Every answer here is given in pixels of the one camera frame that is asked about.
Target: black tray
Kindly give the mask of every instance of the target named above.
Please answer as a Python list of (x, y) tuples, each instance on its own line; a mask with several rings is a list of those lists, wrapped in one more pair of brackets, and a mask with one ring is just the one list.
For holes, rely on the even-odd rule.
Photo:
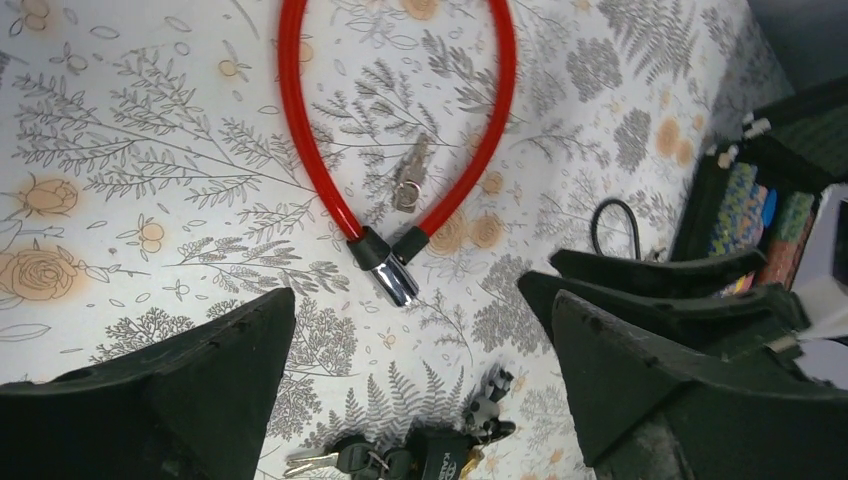
[(741, 129), (743, 140), (699, 160), (670, 261), (707, 256), (731, 158), (756, 165), (757, 183), (778, 193), (820, 195), (828, 185), (848, 181), (848, 77), (760, 108)]

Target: red cable lock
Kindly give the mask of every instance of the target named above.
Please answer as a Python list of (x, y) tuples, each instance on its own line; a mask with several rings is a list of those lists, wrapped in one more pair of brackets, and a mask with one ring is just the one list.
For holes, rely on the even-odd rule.
[(506, 129), (517, 68), (515, 30), (509, 5), (507, 0), (489, 0), (498, 45), (498, 85), (489, 125), (480, 146), (445, 198), (418, 226), (412, 227), (397, 243), (389, 246), (373, 229), (360, 225), (333, 183), (312, 135), (299, 75), (300, 32), (307, 1), (283, 1), (277, 38), (280, 91), (292, 140), (318, 196), (347, 237), (348, 248), (359, 267), (370, 272), (389, 300), (401, 307), (418, 295), (418, 285), (405, 265), (427, 246), (430, 237), (453, 215), (480, 180)]

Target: fern print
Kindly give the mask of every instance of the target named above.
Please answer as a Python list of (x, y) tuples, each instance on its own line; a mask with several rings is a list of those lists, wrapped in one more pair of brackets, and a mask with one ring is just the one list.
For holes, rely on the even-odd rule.
[(565, 161), (579, 160), (596, 163), (601, 168), (606, 168), (611, 161), (609, 151), (603, 147), (601, 142), (585, 138), (583, 125), (569, 129), (566, 128), (561, 119), (554, 120), (542, 127), (541, 134), (521, 139), (512, 144), (510, 148), (516, 147), (530, 147), (537, 150), (548, 163), (561, 161), (565, 157)]
[(462, 390), (465, 368), (461, 367), (457, 383), (445, 390), (445, 381), (427, 362), (423, 362), (426, 384), (417, 385), (391, 362), (388, 369), (388, 392), (374, 375), (366, 383), (367, 403), (362, 405), (354, 389), (347, 392), (344, 415), (330, 410), (326, 422), (318, 422), (303, 442), (304, 448), (325, 448), (347, 435), (363, 434), (386, 449), (403, 443), (410, 429), (420, 426), (462, 424)]
[(516, 8), (515, 28), (522, 65), (518, 75), (519, 93), (529, 96), (537, 119), (557, 107), (566, 98), (564, 71), (559, 54), (569, 50), (571, 22), (566, 9), (556, 6), (547, 11), (522, 0)]
[(689, 74), (698, 39), (695, 9), (693, 5), (685, 13), (682, 0), (598, 3), (598, 11), (607, 19), (616, 41), (627, 49), (627, 61), (635, 63), (634, 75), (646, 73), (648, 85), (664, 74), (671, 74), (674, 80)]
[(6, 70), (6, 65), (9, 64), (9, 56), (0, 52), (0, 88), (3, 88), (3, 72)]
[(640, 218), (648, 221), (651, 228), (663, 231), (673, 229), (680, 218), (681, 199), (685, 199), (686, 191), (680, 192), (679, 198), (672, 200), (653, 188), (644, 188), (630, 194), (627, 203), (633, 206), (633, 211)]
[(448, 308), (445, 301), (445, 295), (437, 288), (432, 301), (419, 298), (407, 307), (406, 313), (422, 316), (419, 322), (422, 330), (431, 326), (442, 327), (447, 332), (437, 337), (434, 344), (464, 348), (468, 352), (469, 360), (474, 363), (474, 354), (465, 336), (468, 328), (465, 310), (459, 305)]
[[(421, 45), (430, 55), (428, 64), (433, 73), (442, 78), (457, 78), (462, 86), (454, 87), (459, 95), (460, 110), (469, 113), (488, 114), (495, 106), (495, 89), (497, 78), (489, 69), (478, 71), (474, 60), (463, 48), (448, 47), (442, 37), (434, 36), (429, 30), (424, 31)], [(510, 113), (507, 132), (515, 133), (520, 124), (526, 123), (513, 113)]]
[(574, 420), (562, 386), (529, 390), (519, 411), (530, 422), (527, 442), (531, 448), (557, 443), (574, 431)]
[(242, 237), (204, 237), (177, 249), (183, 259), (169, 267), (204, 267), (216, 272), (212, 283), (229, 293), (261, 295), (274, 288), (291, 287), (299, 295), (321, 290), (348, 291), (350, 280), (333, 262), (313, 261), (305, 268), (292, 264), (302, 260), (288, 240), (274, 240), (253, 247)]
[[(595, 205), (603, 199), (601, 181), (590, 168), (569, 175), (567, 194), (546, 190), (539, 195), (541, 208), (534, 238), (554, 240), (557, 248), (582, 250), (590, 245), (589, 224)], [(605, 209), (598, 220), (598, 243), (606, 252), (617, 238), (630, 238), (629, 225), (618, 208)], [(626, 244), (618, 248), (626, 249)]]

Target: leaf pattern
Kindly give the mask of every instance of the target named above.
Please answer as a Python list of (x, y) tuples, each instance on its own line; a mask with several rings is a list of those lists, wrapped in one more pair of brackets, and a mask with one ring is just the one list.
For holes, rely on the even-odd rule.
[[(747, 3), (512, 0), (506, 132), (410, 263), (421, 293), (404, 309), (355, 265), (295, 147), (263, 21), (278, 7), (225, 3), (118, 0), (122, 19), (80, 0), (2, 7), (0, 382), (48, 381), (288, 287), (297, 324), (257, 478), (346, 434), (386, 449), (459, 427), (496, 361), (516, 375), (502, 408), (520, 431), (472, 477), (594, 478), (515, 282), (557, 249), (590, 250), (608, 197), (633, 207), (643, 251), (668, 245), (698, 152), (791, 92)], [(480, 151), (503, 85), (497, 41), (481, 0), (310, 3), (299, 71), (283, 75), (299, 75), (339, 195), (389, 243)], [(394, 196), (422, 133), (409, 214)], [(629, 255), (629, 239), (606, 211), (604, 252)], [(341, 478), (330, 470), (313, 478)]]

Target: black cable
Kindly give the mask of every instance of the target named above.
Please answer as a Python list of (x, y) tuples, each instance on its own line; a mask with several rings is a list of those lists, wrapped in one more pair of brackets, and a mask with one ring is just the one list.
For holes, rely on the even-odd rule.
[(589, 223), (589, 236), (592, 238), (592, 248), (595, 250), (597, 255), (605, 256), (604, 252), (601, 251), (601, 242), (598, 240), (598, 223), (601, 219), (601, 214), (604, 213), (607, 207), (611, 205), (616, 205), (624, 210), (625, 215), (627, 215), (627, 220), (630, 222), (630, 231), (632, 232), (633, 239), (633, 256), (635, 260), (642, 260), (642, 249), (639, 246), (639, 225), (636, 223), (636, 214), (633, 213), (633, 209), (630, 208), (630, 205), (624, 203), (623, 200), (619, 200), (617, 198), (608, 198), (598, 204), (598, 207), (595, 209), (595, 213), (592, 214), (592, 221)]

